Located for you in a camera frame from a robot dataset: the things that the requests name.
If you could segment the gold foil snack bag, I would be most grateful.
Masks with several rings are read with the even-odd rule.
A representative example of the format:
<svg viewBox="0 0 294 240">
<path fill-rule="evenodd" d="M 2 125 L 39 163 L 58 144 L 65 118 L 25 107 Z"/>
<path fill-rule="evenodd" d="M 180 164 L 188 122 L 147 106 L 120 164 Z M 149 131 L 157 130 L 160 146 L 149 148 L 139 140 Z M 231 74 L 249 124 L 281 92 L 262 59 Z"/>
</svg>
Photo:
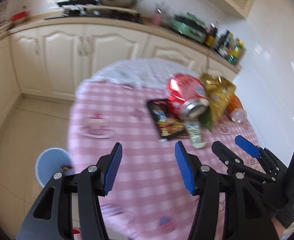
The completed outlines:
<svg viewBox="0 0 294 240">
<path fill-rule="evenodd" d="M 203 73 L 200 76 L 200 81 L 206 90 L 209 107 L 199 117 L 199 121 L 203 127 L 211 131 L 212 125 L 223 116 L 236 87 L 223 76 L 213 76 L 208 73 Z"/>
</svg>

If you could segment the lower cream cabinets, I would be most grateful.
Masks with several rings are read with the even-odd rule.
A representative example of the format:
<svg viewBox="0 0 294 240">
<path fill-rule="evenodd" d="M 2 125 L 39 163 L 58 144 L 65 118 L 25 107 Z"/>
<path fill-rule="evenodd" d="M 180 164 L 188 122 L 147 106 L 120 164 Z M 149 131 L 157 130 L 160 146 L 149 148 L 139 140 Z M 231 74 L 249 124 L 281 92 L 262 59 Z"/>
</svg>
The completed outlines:
<svg viewBox="0 0 294 240">
<path fill-rule="evenodd" d="M 235 78 L 241 70 L 212 50 L 161 27 L 55 19 L 0 34 L 0 128 L 22 94 L 72 100 L 95 72 L 124 59 L 157 58 L 194 72 Z"/>
</svg>

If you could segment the light blue trash bin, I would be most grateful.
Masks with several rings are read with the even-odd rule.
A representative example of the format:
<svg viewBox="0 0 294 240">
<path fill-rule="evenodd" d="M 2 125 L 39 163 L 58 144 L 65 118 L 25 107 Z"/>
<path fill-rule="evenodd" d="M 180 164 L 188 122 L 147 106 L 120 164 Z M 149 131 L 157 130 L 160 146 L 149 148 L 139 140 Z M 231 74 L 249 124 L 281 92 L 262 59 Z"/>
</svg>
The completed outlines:
<svg viewBox="0 0 294 240">
<path fill-rule="evenodd" d="M 52 147 L 44 150 L 38 156 L 35 175 L 40 186 L 44 188 L 56 172 L 61 172 L 66 176 L 74 174 L 73 166 L 71 155 L 67 150 Z"/>
</svg>

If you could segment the white green wrapper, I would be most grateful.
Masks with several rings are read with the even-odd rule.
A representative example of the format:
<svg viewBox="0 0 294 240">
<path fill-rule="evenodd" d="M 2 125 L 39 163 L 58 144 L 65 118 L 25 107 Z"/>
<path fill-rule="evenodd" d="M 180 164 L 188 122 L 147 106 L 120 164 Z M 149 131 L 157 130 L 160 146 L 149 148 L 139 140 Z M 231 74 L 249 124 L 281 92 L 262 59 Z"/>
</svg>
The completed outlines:
<svg viewBox="0 0 294 240">
<path fill-rule="evenodd" d="M 206 146 L 206 142 L 203 140 L 201 126 L 198 121 L 185 121 L 187 134 L 190 138 L 191 144 L 194 148 L 200 149 Z"/>
</svg>

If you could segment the red container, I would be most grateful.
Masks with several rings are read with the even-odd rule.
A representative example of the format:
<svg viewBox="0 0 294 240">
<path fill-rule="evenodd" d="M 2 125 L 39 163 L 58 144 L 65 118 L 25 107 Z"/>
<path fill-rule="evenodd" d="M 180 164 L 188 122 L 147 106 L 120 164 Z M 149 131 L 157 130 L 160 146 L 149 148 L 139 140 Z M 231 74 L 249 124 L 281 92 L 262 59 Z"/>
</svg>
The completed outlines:
<svg viewBox="0 0 294 240">
<path fill-rule="evenodd" d="M 27 11 L 21 11 L 17 14 L 14 14 L 12 17 L 11 17 L 11 21 L 14 22 L 14 21 L 17 21 L 21 18 L 25 18 L 28 16 L 28 12 Z"/>
</svg>

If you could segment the pink utensil cup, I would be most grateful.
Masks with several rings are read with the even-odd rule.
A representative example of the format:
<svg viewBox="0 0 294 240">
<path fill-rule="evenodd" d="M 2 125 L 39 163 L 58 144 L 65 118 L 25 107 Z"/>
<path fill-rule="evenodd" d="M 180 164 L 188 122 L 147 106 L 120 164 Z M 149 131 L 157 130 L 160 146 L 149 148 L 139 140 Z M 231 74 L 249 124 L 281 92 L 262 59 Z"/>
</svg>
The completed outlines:
<svg viewBox="0 0 294 240">
<path fill-rule="evenodd" d="M 160 26 L 162 23 L 162 10 L 161 8 L 157 8 L 153 14 L 152 24 L 155 26 Z"/>
</svg>

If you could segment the black gas stove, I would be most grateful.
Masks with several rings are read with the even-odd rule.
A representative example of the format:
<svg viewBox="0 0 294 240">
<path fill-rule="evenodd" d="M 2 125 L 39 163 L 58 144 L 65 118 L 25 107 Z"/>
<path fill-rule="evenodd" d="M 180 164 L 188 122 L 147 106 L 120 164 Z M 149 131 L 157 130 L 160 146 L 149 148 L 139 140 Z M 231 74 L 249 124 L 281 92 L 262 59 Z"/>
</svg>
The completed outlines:
<svg viewBox="0 0 294 240">
<path fill-rule="evenodd" d="M 104 5 L 93 5 L 93 4 L 72 4 L 62 5 L 62 12 L 44 18 L 44 20 L 53 20 L 59 18 L 108 18 L 112 20 L 120 20 L 133 22 L 138 24 L 144 24 L 141 15 L 134 9 L 122 8 L 122 7 L 111 7 Z"/>
</svg>

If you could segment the orange soda can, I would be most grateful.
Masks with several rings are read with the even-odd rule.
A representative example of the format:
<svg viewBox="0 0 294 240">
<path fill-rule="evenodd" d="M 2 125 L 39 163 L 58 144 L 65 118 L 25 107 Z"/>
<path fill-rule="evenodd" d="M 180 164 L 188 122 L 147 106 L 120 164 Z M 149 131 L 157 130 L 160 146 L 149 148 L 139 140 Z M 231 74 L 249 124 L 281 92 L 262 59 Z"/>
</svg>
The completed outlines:
<svg viewBox="0 0 294 240">
<path fill-rule="evenodd" d="M 232 122 L 242 123 L 247 120 L 247 113 L 244 110 L 240 99 L 235 94 L 233 94 L 233 96 L 231 97 L 226 108 L 226 112 Z"/>
</svg>

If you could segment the black noodle snack packet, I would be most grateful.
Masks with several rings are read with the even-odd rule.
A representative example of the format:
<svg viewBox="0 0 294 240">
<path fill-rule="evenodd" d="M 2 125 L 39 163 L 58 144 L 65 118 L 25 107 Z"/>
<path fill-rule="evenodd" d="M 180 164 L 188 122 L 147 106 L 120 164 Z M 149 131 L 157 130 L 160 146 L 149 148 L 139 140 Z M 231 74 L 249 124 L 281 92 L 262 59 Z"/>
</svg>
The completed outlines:
<svg viewBox="0 0 294 240">
<path fill-rule="evenodd" d="M 146 107 L 161 140 L 188 137 L 182 120 L 175 118 L 170 112 L 168 99 L 149 100 L 146 102 Z"/>
</svg>

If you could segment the dark soy sauce bottle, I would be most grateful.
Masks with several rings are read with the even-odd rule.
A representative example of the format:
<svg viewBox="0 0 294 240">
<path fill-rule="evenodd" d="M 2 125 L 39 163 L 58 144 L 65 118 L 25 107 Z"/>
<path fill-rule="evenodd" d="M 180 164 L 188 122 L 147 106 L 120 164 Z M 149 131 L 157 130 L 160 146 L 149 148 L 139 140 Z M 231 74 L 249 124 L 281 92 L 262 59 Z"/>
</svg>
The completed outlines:
<svg viewBox="0 0 294 240">
<path fill-rule="evenodd" d="M 207 26 L 207 37 L 204 42 L 204 44 L 207 47 L 213 46 L 213 44 L 216 40 L 217 33 L 218 33 L 218 25 L 219 25 L 219 23 L 216 21 L 216 22 L 213 22 Z"/>
</svg>

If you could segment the green electric cooker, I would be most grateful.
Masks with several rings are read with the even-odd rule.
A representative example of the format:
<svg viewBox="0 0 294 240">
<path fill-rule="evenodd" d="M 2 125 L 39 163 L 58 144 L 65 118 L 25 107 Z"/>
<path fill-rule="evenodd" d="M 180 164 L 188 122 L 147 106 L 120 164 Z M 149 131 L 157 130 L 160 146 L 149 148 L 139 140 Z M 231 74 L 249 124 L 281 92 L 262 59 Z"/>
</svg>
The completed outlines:
<svg viewBox="0 0 294 240">
<path fill-rule="evenodd" d="M 176 33 L 199 43 L 204 43 L 207 38 L 204 22 L 189 12 L 175 15 L 170 21 L 169 27 Z"/>
</svg>

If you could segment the green yellow oil bottle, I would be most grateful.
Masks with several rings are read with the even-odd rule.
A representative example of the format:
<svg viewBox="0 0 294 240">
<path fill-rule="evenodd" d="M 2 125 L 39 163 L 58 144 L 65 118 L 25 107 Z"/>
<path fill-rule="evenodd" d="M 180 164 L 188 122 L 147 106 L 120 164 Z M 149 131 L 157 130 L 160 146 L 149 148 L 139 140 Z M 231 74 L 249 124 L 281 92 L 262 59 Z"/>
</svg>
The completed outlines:
<svg viewBox="0 0 294 240">
<path fill-rule="evenodd" d="M 242 57 L 243 52 L 244 52 L 244 43 L 238 38 L 236 38 L 236 44 L 233 47 L 233 49 L 230 51 L 227 57 L 227 61 L 230 64 L 235 66 L 238 63 L 240 57 Z"/>
</svg>

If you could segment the pink checkered tablecloth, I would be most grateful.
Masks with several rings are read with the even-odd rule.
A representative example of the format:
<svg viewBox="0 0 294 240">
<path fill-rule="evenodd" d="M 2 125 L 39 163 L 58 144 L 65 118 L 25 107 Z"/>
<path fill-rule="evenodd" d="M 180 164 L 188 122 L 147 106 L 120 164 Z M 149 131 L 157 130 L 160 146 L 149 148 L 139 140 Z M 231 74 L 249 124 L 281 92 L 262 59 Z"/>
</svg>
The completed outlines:
<svg viewBox="0 0 294 240">
<path fill-rule="evenodd" d="M 162 140 L 147 108 L 167 97 L 176 73 L 199 77 L 175 62 L 122 60 L 85 77 L 75 93 L 68 151 L 79 173 L 122 144 L 112 191 L 100 200 L 104 223 L 131 239 L 187 239 L 198 199 L 185 188 L 175 140 Z"/>
</svg>

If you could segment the red cola can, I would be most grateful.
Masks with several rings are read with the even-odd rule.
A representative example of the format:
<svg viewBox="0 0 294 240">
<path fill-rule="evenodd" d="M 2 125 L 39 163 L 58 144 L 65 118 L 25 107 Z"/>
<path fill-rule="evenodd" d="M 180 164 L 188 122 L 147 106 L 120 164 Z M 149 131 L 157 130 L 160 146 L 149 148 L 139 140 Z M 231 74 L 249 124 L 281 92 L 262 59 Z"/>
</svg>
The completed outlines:
<svg viewBox="0 0 294 240">
<path fill-rule="evenodd" d="M 209 107 L 203 83 L 187 74 L 176 73 L 167 84 L 168 108 L 181 120 L 198 118 Z"/>
</svg>

